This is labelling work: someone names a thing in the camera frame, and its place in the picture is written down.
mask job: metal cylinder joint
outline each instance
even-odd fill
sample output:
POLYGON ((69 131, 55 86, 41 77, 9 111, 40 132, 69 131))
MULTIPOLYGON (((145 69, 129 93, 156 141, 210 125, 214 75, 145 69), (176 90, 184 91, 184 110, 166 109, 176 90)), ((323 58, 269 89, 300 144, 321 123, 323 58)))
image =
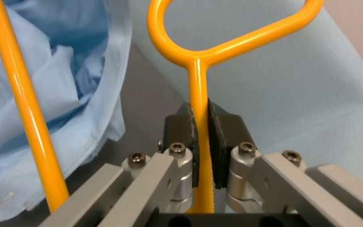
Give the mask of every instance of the metal cylinder joint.
POLYGON ((181 181, 171 200, 168 212, 185 212, 193 199, 193 153, 183 143, 172 143, 164 154, 173 156, 179 167, 181 181))

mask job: yellow metal rod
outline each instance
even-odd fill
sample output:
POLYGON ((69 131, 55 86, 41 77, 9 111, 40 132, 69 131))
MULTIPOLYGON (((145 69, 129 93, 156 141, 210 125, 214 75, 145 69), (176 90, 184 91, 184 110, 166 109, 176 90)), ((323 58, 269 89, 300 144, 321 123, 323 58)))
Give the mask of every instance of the yellow metal rod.
POLYGON ((2 0, 0 0, 0 57, 32 149, 48 206, 50 211, 54 212, 67 200, 69 194, 2 0))
POLYGON ((147 27, 157 50, 169 61, 186 68, 189 72, 190 103, 199 132, 200 149, 199 187, 195 190, 195 203, 191 211, 212 213, 214 192, 208 140, 207 69, 305 27, 319 13, 323 0, 306 0, 302 9, 292 16, 202 51, 182 48, 166 33, 164 14, 171 2, 172 0, 151 0, 147 27))

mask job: crumpled blue fabric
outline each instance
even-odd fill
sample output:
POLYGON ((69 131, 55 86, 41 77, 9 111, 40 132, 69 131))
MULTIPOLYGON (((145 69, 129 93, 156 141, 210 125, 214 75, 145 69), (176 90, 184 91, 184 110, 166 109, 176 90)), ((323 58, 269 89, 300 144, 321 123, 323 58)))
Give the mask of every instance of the crumpled blue fabric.
MULTIPOLYGON (((120 90, 131 40, 127 0, 5 1, 67 177, 125 132, 120 90)), ((0 221, 43 190, 0 59, 0 221)))

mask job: yellow loop handle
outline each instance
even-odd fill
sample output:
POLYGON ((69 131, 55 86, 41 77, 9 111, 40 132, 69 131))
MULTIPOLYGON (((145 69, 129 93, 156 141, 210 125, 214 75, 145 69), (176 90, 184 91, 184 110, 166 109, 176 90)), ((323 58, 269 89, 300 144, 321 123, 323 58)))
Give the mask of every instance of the yellow loop handle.
POLYGON ((148 31, 152 43, 169 61, 189 72, 190 104, 194 111, 200 149, 199 186, 195 190, 192 212, 214 212, 212 166, 209 153, 207 119, 207 69, 276 39, 310 23, 323 6, 323 0, 306 0, 296 14, 207 50, 191 51, 176 45, 166 33, 164 14, 172 0, 152 0, 148 9, 148 31))

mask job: dark gray surface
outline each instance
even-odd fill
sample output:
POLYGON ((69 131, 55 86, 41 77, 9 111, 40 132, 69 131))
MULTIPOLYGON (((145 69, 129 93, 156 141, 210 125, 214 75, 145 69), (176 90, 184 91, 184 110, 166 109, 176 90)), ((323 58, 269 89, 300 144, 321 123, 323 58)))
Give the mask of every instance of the dark gray surface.
MULTIPOLYGON (((126 132, 118 142, 107 141, 92 162, 80 166, 66 180, 69 192, 74 192, 104 163, 120 166, 131 152, 154 153, 157 140, 162 138, 165 117, 175 113, 182 102, 182 97, 166 79, 136 46, 131 45, 127 74, 121 92, 126 132)), ((224 190, 217 193, 216 197, 217 201, 223 201, 224 190)), ((219 202, 217 212, 223 211, 223 206, 223 202, 219 202)), ((37 226, 48 215, 47 204, 43 201, 33 211, 24 211, 19 216, 0 223, 0 227, 37 226)))

